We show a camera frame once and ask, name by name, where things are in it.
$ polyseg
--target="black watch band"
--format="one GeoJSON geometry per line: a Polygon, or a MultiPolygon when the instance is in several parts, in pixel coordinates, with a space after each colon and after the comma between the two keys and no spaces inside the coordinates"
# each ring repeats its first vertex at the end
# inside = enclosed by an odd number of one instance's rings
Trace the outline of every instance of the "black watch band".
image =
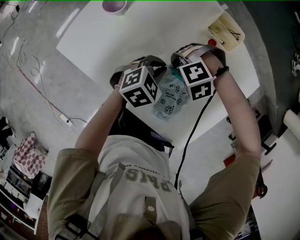
{"type": "Polygon", "coordinates": [[[223,68],[219,68],[218,70],[217,70],[217,73],[214,75],[214,80],[217,78],[217,77],[219,77],[219,76],[221,76],[224,72],[226,72],[226,71],[229,71],[229,67],[228,66],[225,66],[225,67],[223,67],[223,68]]]}

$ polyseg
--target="elbow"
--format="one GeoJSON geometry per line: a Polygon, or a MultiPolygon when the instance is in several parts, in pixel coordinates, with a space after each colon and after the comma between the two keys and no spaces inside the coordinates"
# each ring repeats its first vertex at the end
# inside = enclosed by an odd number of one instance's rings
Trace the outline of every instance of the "elbow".
{"type": "Polygon", "coordinates": [[[262,148],[261,148],[260,141],[253,144],[252,146],[247,146],[247,147],[239,145],[238,156],[243,156],[243,155],[254,156],[260,159],[262,155],[262,148]]]}

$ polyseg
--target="person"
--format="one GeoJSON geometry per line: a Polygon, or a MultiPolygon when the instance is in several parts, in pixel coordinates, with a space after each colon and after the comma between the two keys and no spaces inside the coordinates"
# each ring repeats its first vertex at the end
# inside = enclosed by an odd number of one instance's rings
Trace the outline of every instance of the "person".
{"type": "MultiPolygon", "coordinates": [[[[223,67],[210,52],[202,59],[212,75],[223,67]]],[[[223,73],[214,86],[231,119],[239,151],[234,163],[213,175],[189,206],[169,181],[166,153],[132,136],[109,135],[122,108],[116,88],[74,149],[58,154],[48,200],[49,238],[62,233],[92,196],[85,215],[89,235],[95,239],[186,240],[192,239],[191,225],[203,239],[234,239],[245,224],[254,194],[261,139],[254,113],[231,74],[223,73]],[[106,175],[95,190],[92,184],[99,179],[99,169],[106,175]]]]}

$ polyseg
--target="white table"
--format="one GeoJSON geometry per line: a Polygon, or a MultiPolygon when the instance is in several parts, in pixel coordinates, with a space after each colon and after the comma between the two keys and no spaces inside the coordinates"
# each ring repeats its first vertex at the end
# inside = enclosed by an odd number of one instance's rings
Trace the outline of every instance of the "white table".
{"type": "MultiPolygon", "coordinates": [[[[105,101],[112,91],[109,80],[116,67],[150,54],[170,63],[171,54],[180,47],[193,42],[207,43],[207,27],[222,11],[216,1],[136,1],[123,16],[113,16],[102,10],[102,2],[91,1],[68,28],[57,49],[101,85],[105,101]]],[[[226,60],[239,87],[249,97],[259,82],[244,44],[228,53],[226,60]]],[[[181,149],[206,101],[185,105],[169,122],[152,115],[151,106],[128,109],[181,149]]],[[[191,142],[226,115],[216,94],[191,142]]]]}

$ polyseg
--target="red cable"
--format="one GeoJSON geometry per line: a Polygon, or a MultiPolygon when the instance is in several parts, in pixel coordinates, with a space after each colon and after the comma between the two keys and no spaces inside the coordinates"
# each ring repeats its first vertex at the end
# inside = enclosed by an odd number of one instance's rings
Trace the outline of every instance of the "red cable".
{"type": "Polygon", "coordinates": [[[38,91],[39,92],[39,94],[44,98],[44,99],[46,99],[48,102],[49,102],[49,104],[51,104],[57,111],[59,111],[61,114],[63,114],[63,112],[57,107],[57,106],[55,106],[52,102],[50,102],[42,93],[41,93],[41,91],[29,80],[29,78],[25,75],[25,73],[24,72],[22,72],[22,70],[21,69],[19,69],[19,71],[22,73],[22,75],[26,78],[26,80],[36,89],[36,91],[38,91]]]}

